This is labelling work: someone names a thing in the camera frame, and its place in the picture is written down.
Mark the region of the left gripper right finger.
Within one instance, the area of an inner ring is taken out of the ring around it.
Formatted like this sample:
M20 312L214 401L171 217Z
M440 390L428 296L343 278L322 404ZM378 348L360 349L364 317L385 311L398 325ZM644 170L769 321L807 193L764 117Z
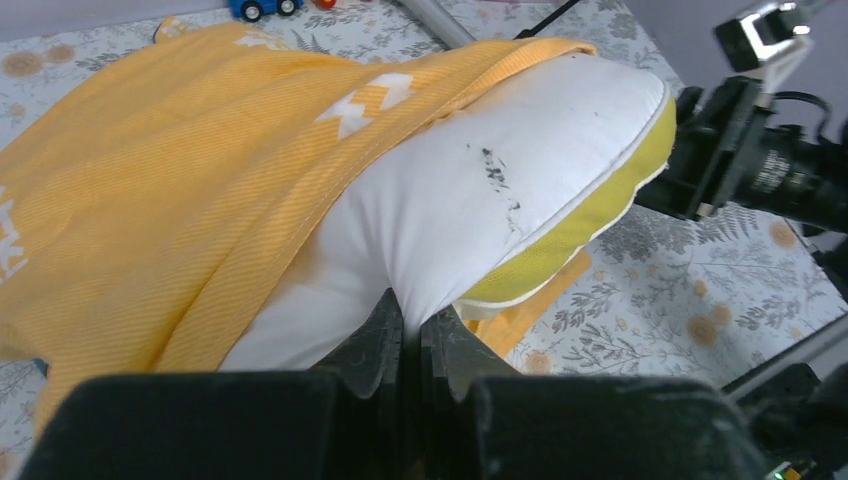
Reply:
M475 382L519 372L477 338L448 307L420 330L421 419L426 479L478 479Z

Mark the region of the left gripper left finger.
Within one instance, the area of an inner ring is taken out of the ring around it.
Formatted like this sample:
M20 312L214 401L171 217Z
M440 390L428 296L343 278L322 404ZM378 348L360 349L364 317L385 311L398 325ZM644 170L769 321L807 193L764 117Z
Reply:
M312 370L336 393L326 447L326 479L401 476L401 353L404 320L386 290L365 323Z

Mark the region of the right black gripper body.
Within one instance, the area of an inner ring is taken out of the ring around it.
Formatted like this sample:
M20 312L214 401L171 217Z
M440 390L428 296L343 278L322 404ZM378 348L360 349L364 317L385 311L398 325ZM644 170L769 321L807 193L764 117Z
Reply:
M709 217L727 203L826 231L847 230L847 142L824 131L831 118L819 97L766 94L745 76L726 79L709 98L687 87L676 99L677 132L667 169L642 187L636 203L681 220ZM807 139L800 125L771 127L781 101L818 108Z

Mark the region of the white pillow with yellow edge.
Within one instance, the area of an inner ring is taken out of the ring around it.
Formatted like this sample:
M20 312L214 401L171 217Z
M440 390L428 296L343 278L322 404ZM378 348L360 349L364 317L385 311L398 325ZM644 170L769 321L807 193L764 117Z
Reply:
M386 290L409 338L453 304L484 320L526 303L665 169L675 128L666 82L597 56L500 82L345 189L222 369L309 368Z

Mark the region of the yellow Mickey Mouse pillowcase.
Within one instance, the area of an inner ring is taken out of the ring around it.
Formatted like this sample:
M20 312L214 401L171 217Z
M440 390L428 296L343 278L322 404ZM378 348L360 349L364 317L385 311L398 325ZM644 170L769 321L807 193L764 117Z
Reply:
M345 187L401 141L576 40L402 63L222 23L92 76L1 154L1 354L78 384L216 369Z

